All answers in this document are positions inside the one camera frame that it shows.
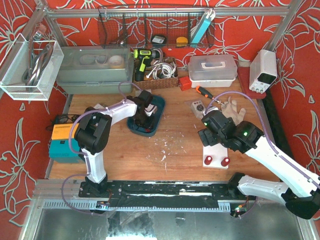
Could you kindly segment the white knit work glove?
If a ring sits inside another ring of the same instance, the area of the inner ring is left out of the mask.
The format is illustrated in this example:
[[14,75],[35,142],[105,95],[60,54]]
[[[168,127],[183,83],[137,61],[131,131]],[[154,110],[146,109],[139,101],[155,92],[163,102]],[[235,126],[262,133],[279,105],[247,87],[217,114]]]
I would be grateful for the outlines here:
[[246,110],[244,108],[241,108],[238,111],[237,101],[231,99],[230,96],[221,106],[221,112],[226,118],[231,118],[236,126],[244,120],[246,114]]

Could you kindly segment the large red spring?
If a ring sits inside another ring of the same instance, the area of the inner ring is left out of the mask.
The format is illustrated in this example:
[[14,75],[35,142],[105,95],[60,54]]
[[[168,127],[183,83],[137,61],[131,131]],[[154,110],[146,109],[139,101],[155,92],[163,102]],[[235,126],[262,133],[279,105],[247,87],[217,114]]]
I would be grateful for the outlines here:
[[225,157],[221,162],[221,166],[226,168],[230,164],[230,159],[228,157]]

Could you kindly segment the bagged white switch box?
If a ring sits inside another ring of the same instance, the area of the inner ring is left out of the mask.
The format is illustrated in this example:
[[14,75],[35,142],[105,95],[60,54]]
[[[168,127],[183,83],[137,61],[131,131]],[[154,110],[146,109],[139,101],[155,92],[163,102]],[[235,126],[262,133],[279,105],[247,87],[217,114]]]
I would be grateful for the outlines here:
[[206,110],[205,105],[199,99],[186,101],[185,104],[190,108],[197,119],[202,119]]

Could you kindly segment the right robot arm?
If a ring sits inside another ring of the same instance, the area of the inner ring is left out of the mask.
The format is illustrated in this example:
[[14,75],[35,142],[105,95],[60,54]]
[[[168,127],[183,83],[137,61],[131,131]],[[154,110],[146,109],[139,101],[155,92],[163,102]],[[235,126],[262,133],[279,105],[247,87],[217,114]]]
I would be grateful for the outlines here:
[[205,128],[198,131],[203,146],[239,151],[264,165],[279,181],[257,179],[236,172],[227,183],[233,197],[242,194],[285,205],[294,215],[309,220],[320,209],[320,177],[302,167],[267,139],[262,130],[249,121],[236,125],[219,110],[203,116]]

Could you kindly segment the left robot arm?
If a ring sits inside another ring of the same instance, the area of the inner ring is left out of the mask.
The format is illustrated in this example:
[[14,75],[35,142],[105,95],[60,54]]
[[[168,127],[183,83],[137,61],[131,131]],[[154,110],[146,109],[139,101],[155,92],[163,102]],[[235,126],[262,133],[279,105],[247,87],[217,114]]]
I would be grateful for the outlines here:
[[74,139],[84,153],[88,175],[86,180],[101,188],[108,181],[104,167],[103,151],[108,143],[112,125],[133,118],[133,123],[140,128],[154,126],[157,107],[152,104],[154,96],[143,90],[138,96],[127,96],[118,103],[104,108],[88,108],[79,119]]

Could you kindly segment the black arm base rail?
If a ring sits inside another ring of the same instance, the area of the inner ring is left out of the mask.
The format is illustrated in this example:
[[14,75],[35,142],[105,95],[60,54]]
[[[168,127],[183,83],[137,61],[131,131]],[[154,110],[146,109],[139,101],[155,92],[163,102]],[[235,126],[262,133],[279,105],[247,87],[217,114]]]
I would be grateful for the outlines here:
[[226,182],[203,181],[108,181],[102,187],[87,180],[80,184],[81,198],[109,198],[116,208],[217,208],[219,201],[228,203],[253,200],[241,193],[230,193]]

